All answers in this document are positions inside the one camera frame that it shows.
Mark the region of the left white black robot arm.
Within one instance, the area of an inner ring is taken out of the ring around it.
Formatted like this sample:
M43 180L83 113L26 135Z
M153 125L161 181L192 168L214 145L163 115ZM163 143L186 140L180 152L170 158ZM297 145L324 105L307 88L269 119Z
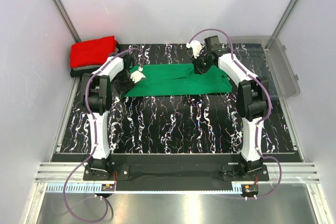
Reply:
M134 67L132 56L113 53L93 73L82 76L81 96L90 125L91 150L85 159L85 174L107 180L116 177L113 170L107 134L107 121L112 106L112 90L124 97L134 86L130 70Z

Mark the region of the green t shirt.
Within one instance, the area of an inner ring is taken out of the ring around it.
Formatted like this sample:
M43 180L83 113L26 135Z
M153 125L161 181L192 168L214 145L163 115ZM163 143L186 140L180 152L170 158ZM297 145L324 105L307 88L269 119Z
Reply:
M227 74L211 66L205 74L195 74L191 63L145 65L140 80L126 97L199 95L231 93Z

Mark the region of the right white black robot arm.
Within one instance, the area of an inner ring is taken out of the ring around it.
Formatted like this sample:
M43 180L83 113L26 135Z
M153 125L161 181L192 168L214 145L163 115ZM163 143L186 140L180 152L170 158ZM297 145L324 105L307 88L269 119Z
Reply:
M191 39L187 48L196 74L207 73L212 66L224 71L237 86L236 110L243 121L243 146L238 165L232 169L231 177L254 180L262 173L261 132L264 120L270 116L271 102L268 92L269 81L248 70L236 57L233 47L224 50L217 36L204 39L205 45Z

